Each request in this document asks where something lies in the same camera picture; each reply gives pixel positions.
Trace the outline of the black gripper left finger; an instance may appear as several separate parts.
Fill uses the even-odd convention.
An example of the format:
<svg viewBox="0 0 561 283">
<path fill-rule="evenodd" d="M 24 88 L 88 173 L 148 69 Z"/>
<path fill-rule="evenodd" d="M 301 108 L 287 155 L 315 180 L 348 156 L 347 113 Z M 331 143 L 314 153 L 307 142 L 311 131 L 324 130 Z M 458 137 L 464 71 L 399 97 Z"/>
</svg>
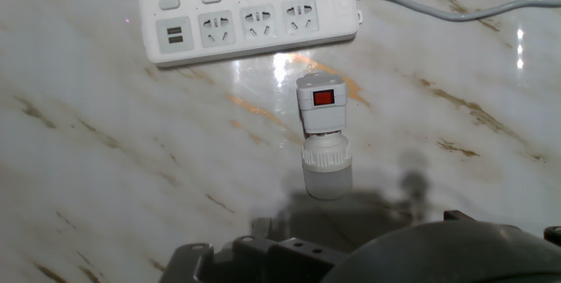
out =
<svg viewBox="0 0 561 283">
<path fill-rule="evenodd" d="M 185 244 L 174 251 L 160 283 L 318 283 L 346 257 L 296 237 L 238 237 L 219 252 L 210 244 Z"/>
</svg>

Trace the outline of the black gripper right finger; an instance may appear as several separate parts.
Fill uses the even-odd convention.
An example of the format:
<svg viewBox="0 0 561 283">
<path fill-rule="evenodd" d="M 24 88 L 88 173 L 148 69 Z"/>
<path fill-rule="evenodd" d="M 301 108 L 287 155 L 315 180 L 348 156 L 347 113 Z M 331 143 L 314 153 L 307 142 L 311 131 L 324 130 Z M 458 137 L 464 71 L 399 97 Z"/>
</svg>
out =
<svg viewBox="0 0 561 283">
<path fill-rule="evenodd" d="M 464 214 L 459 210 L 445 210 L 445 221 L 474 221 L 474 218 Z M 543 230 L 543 239 L 553 243 L 557 246 L 560 245 L 560 227 L 549 226 Z"/>
</svg>

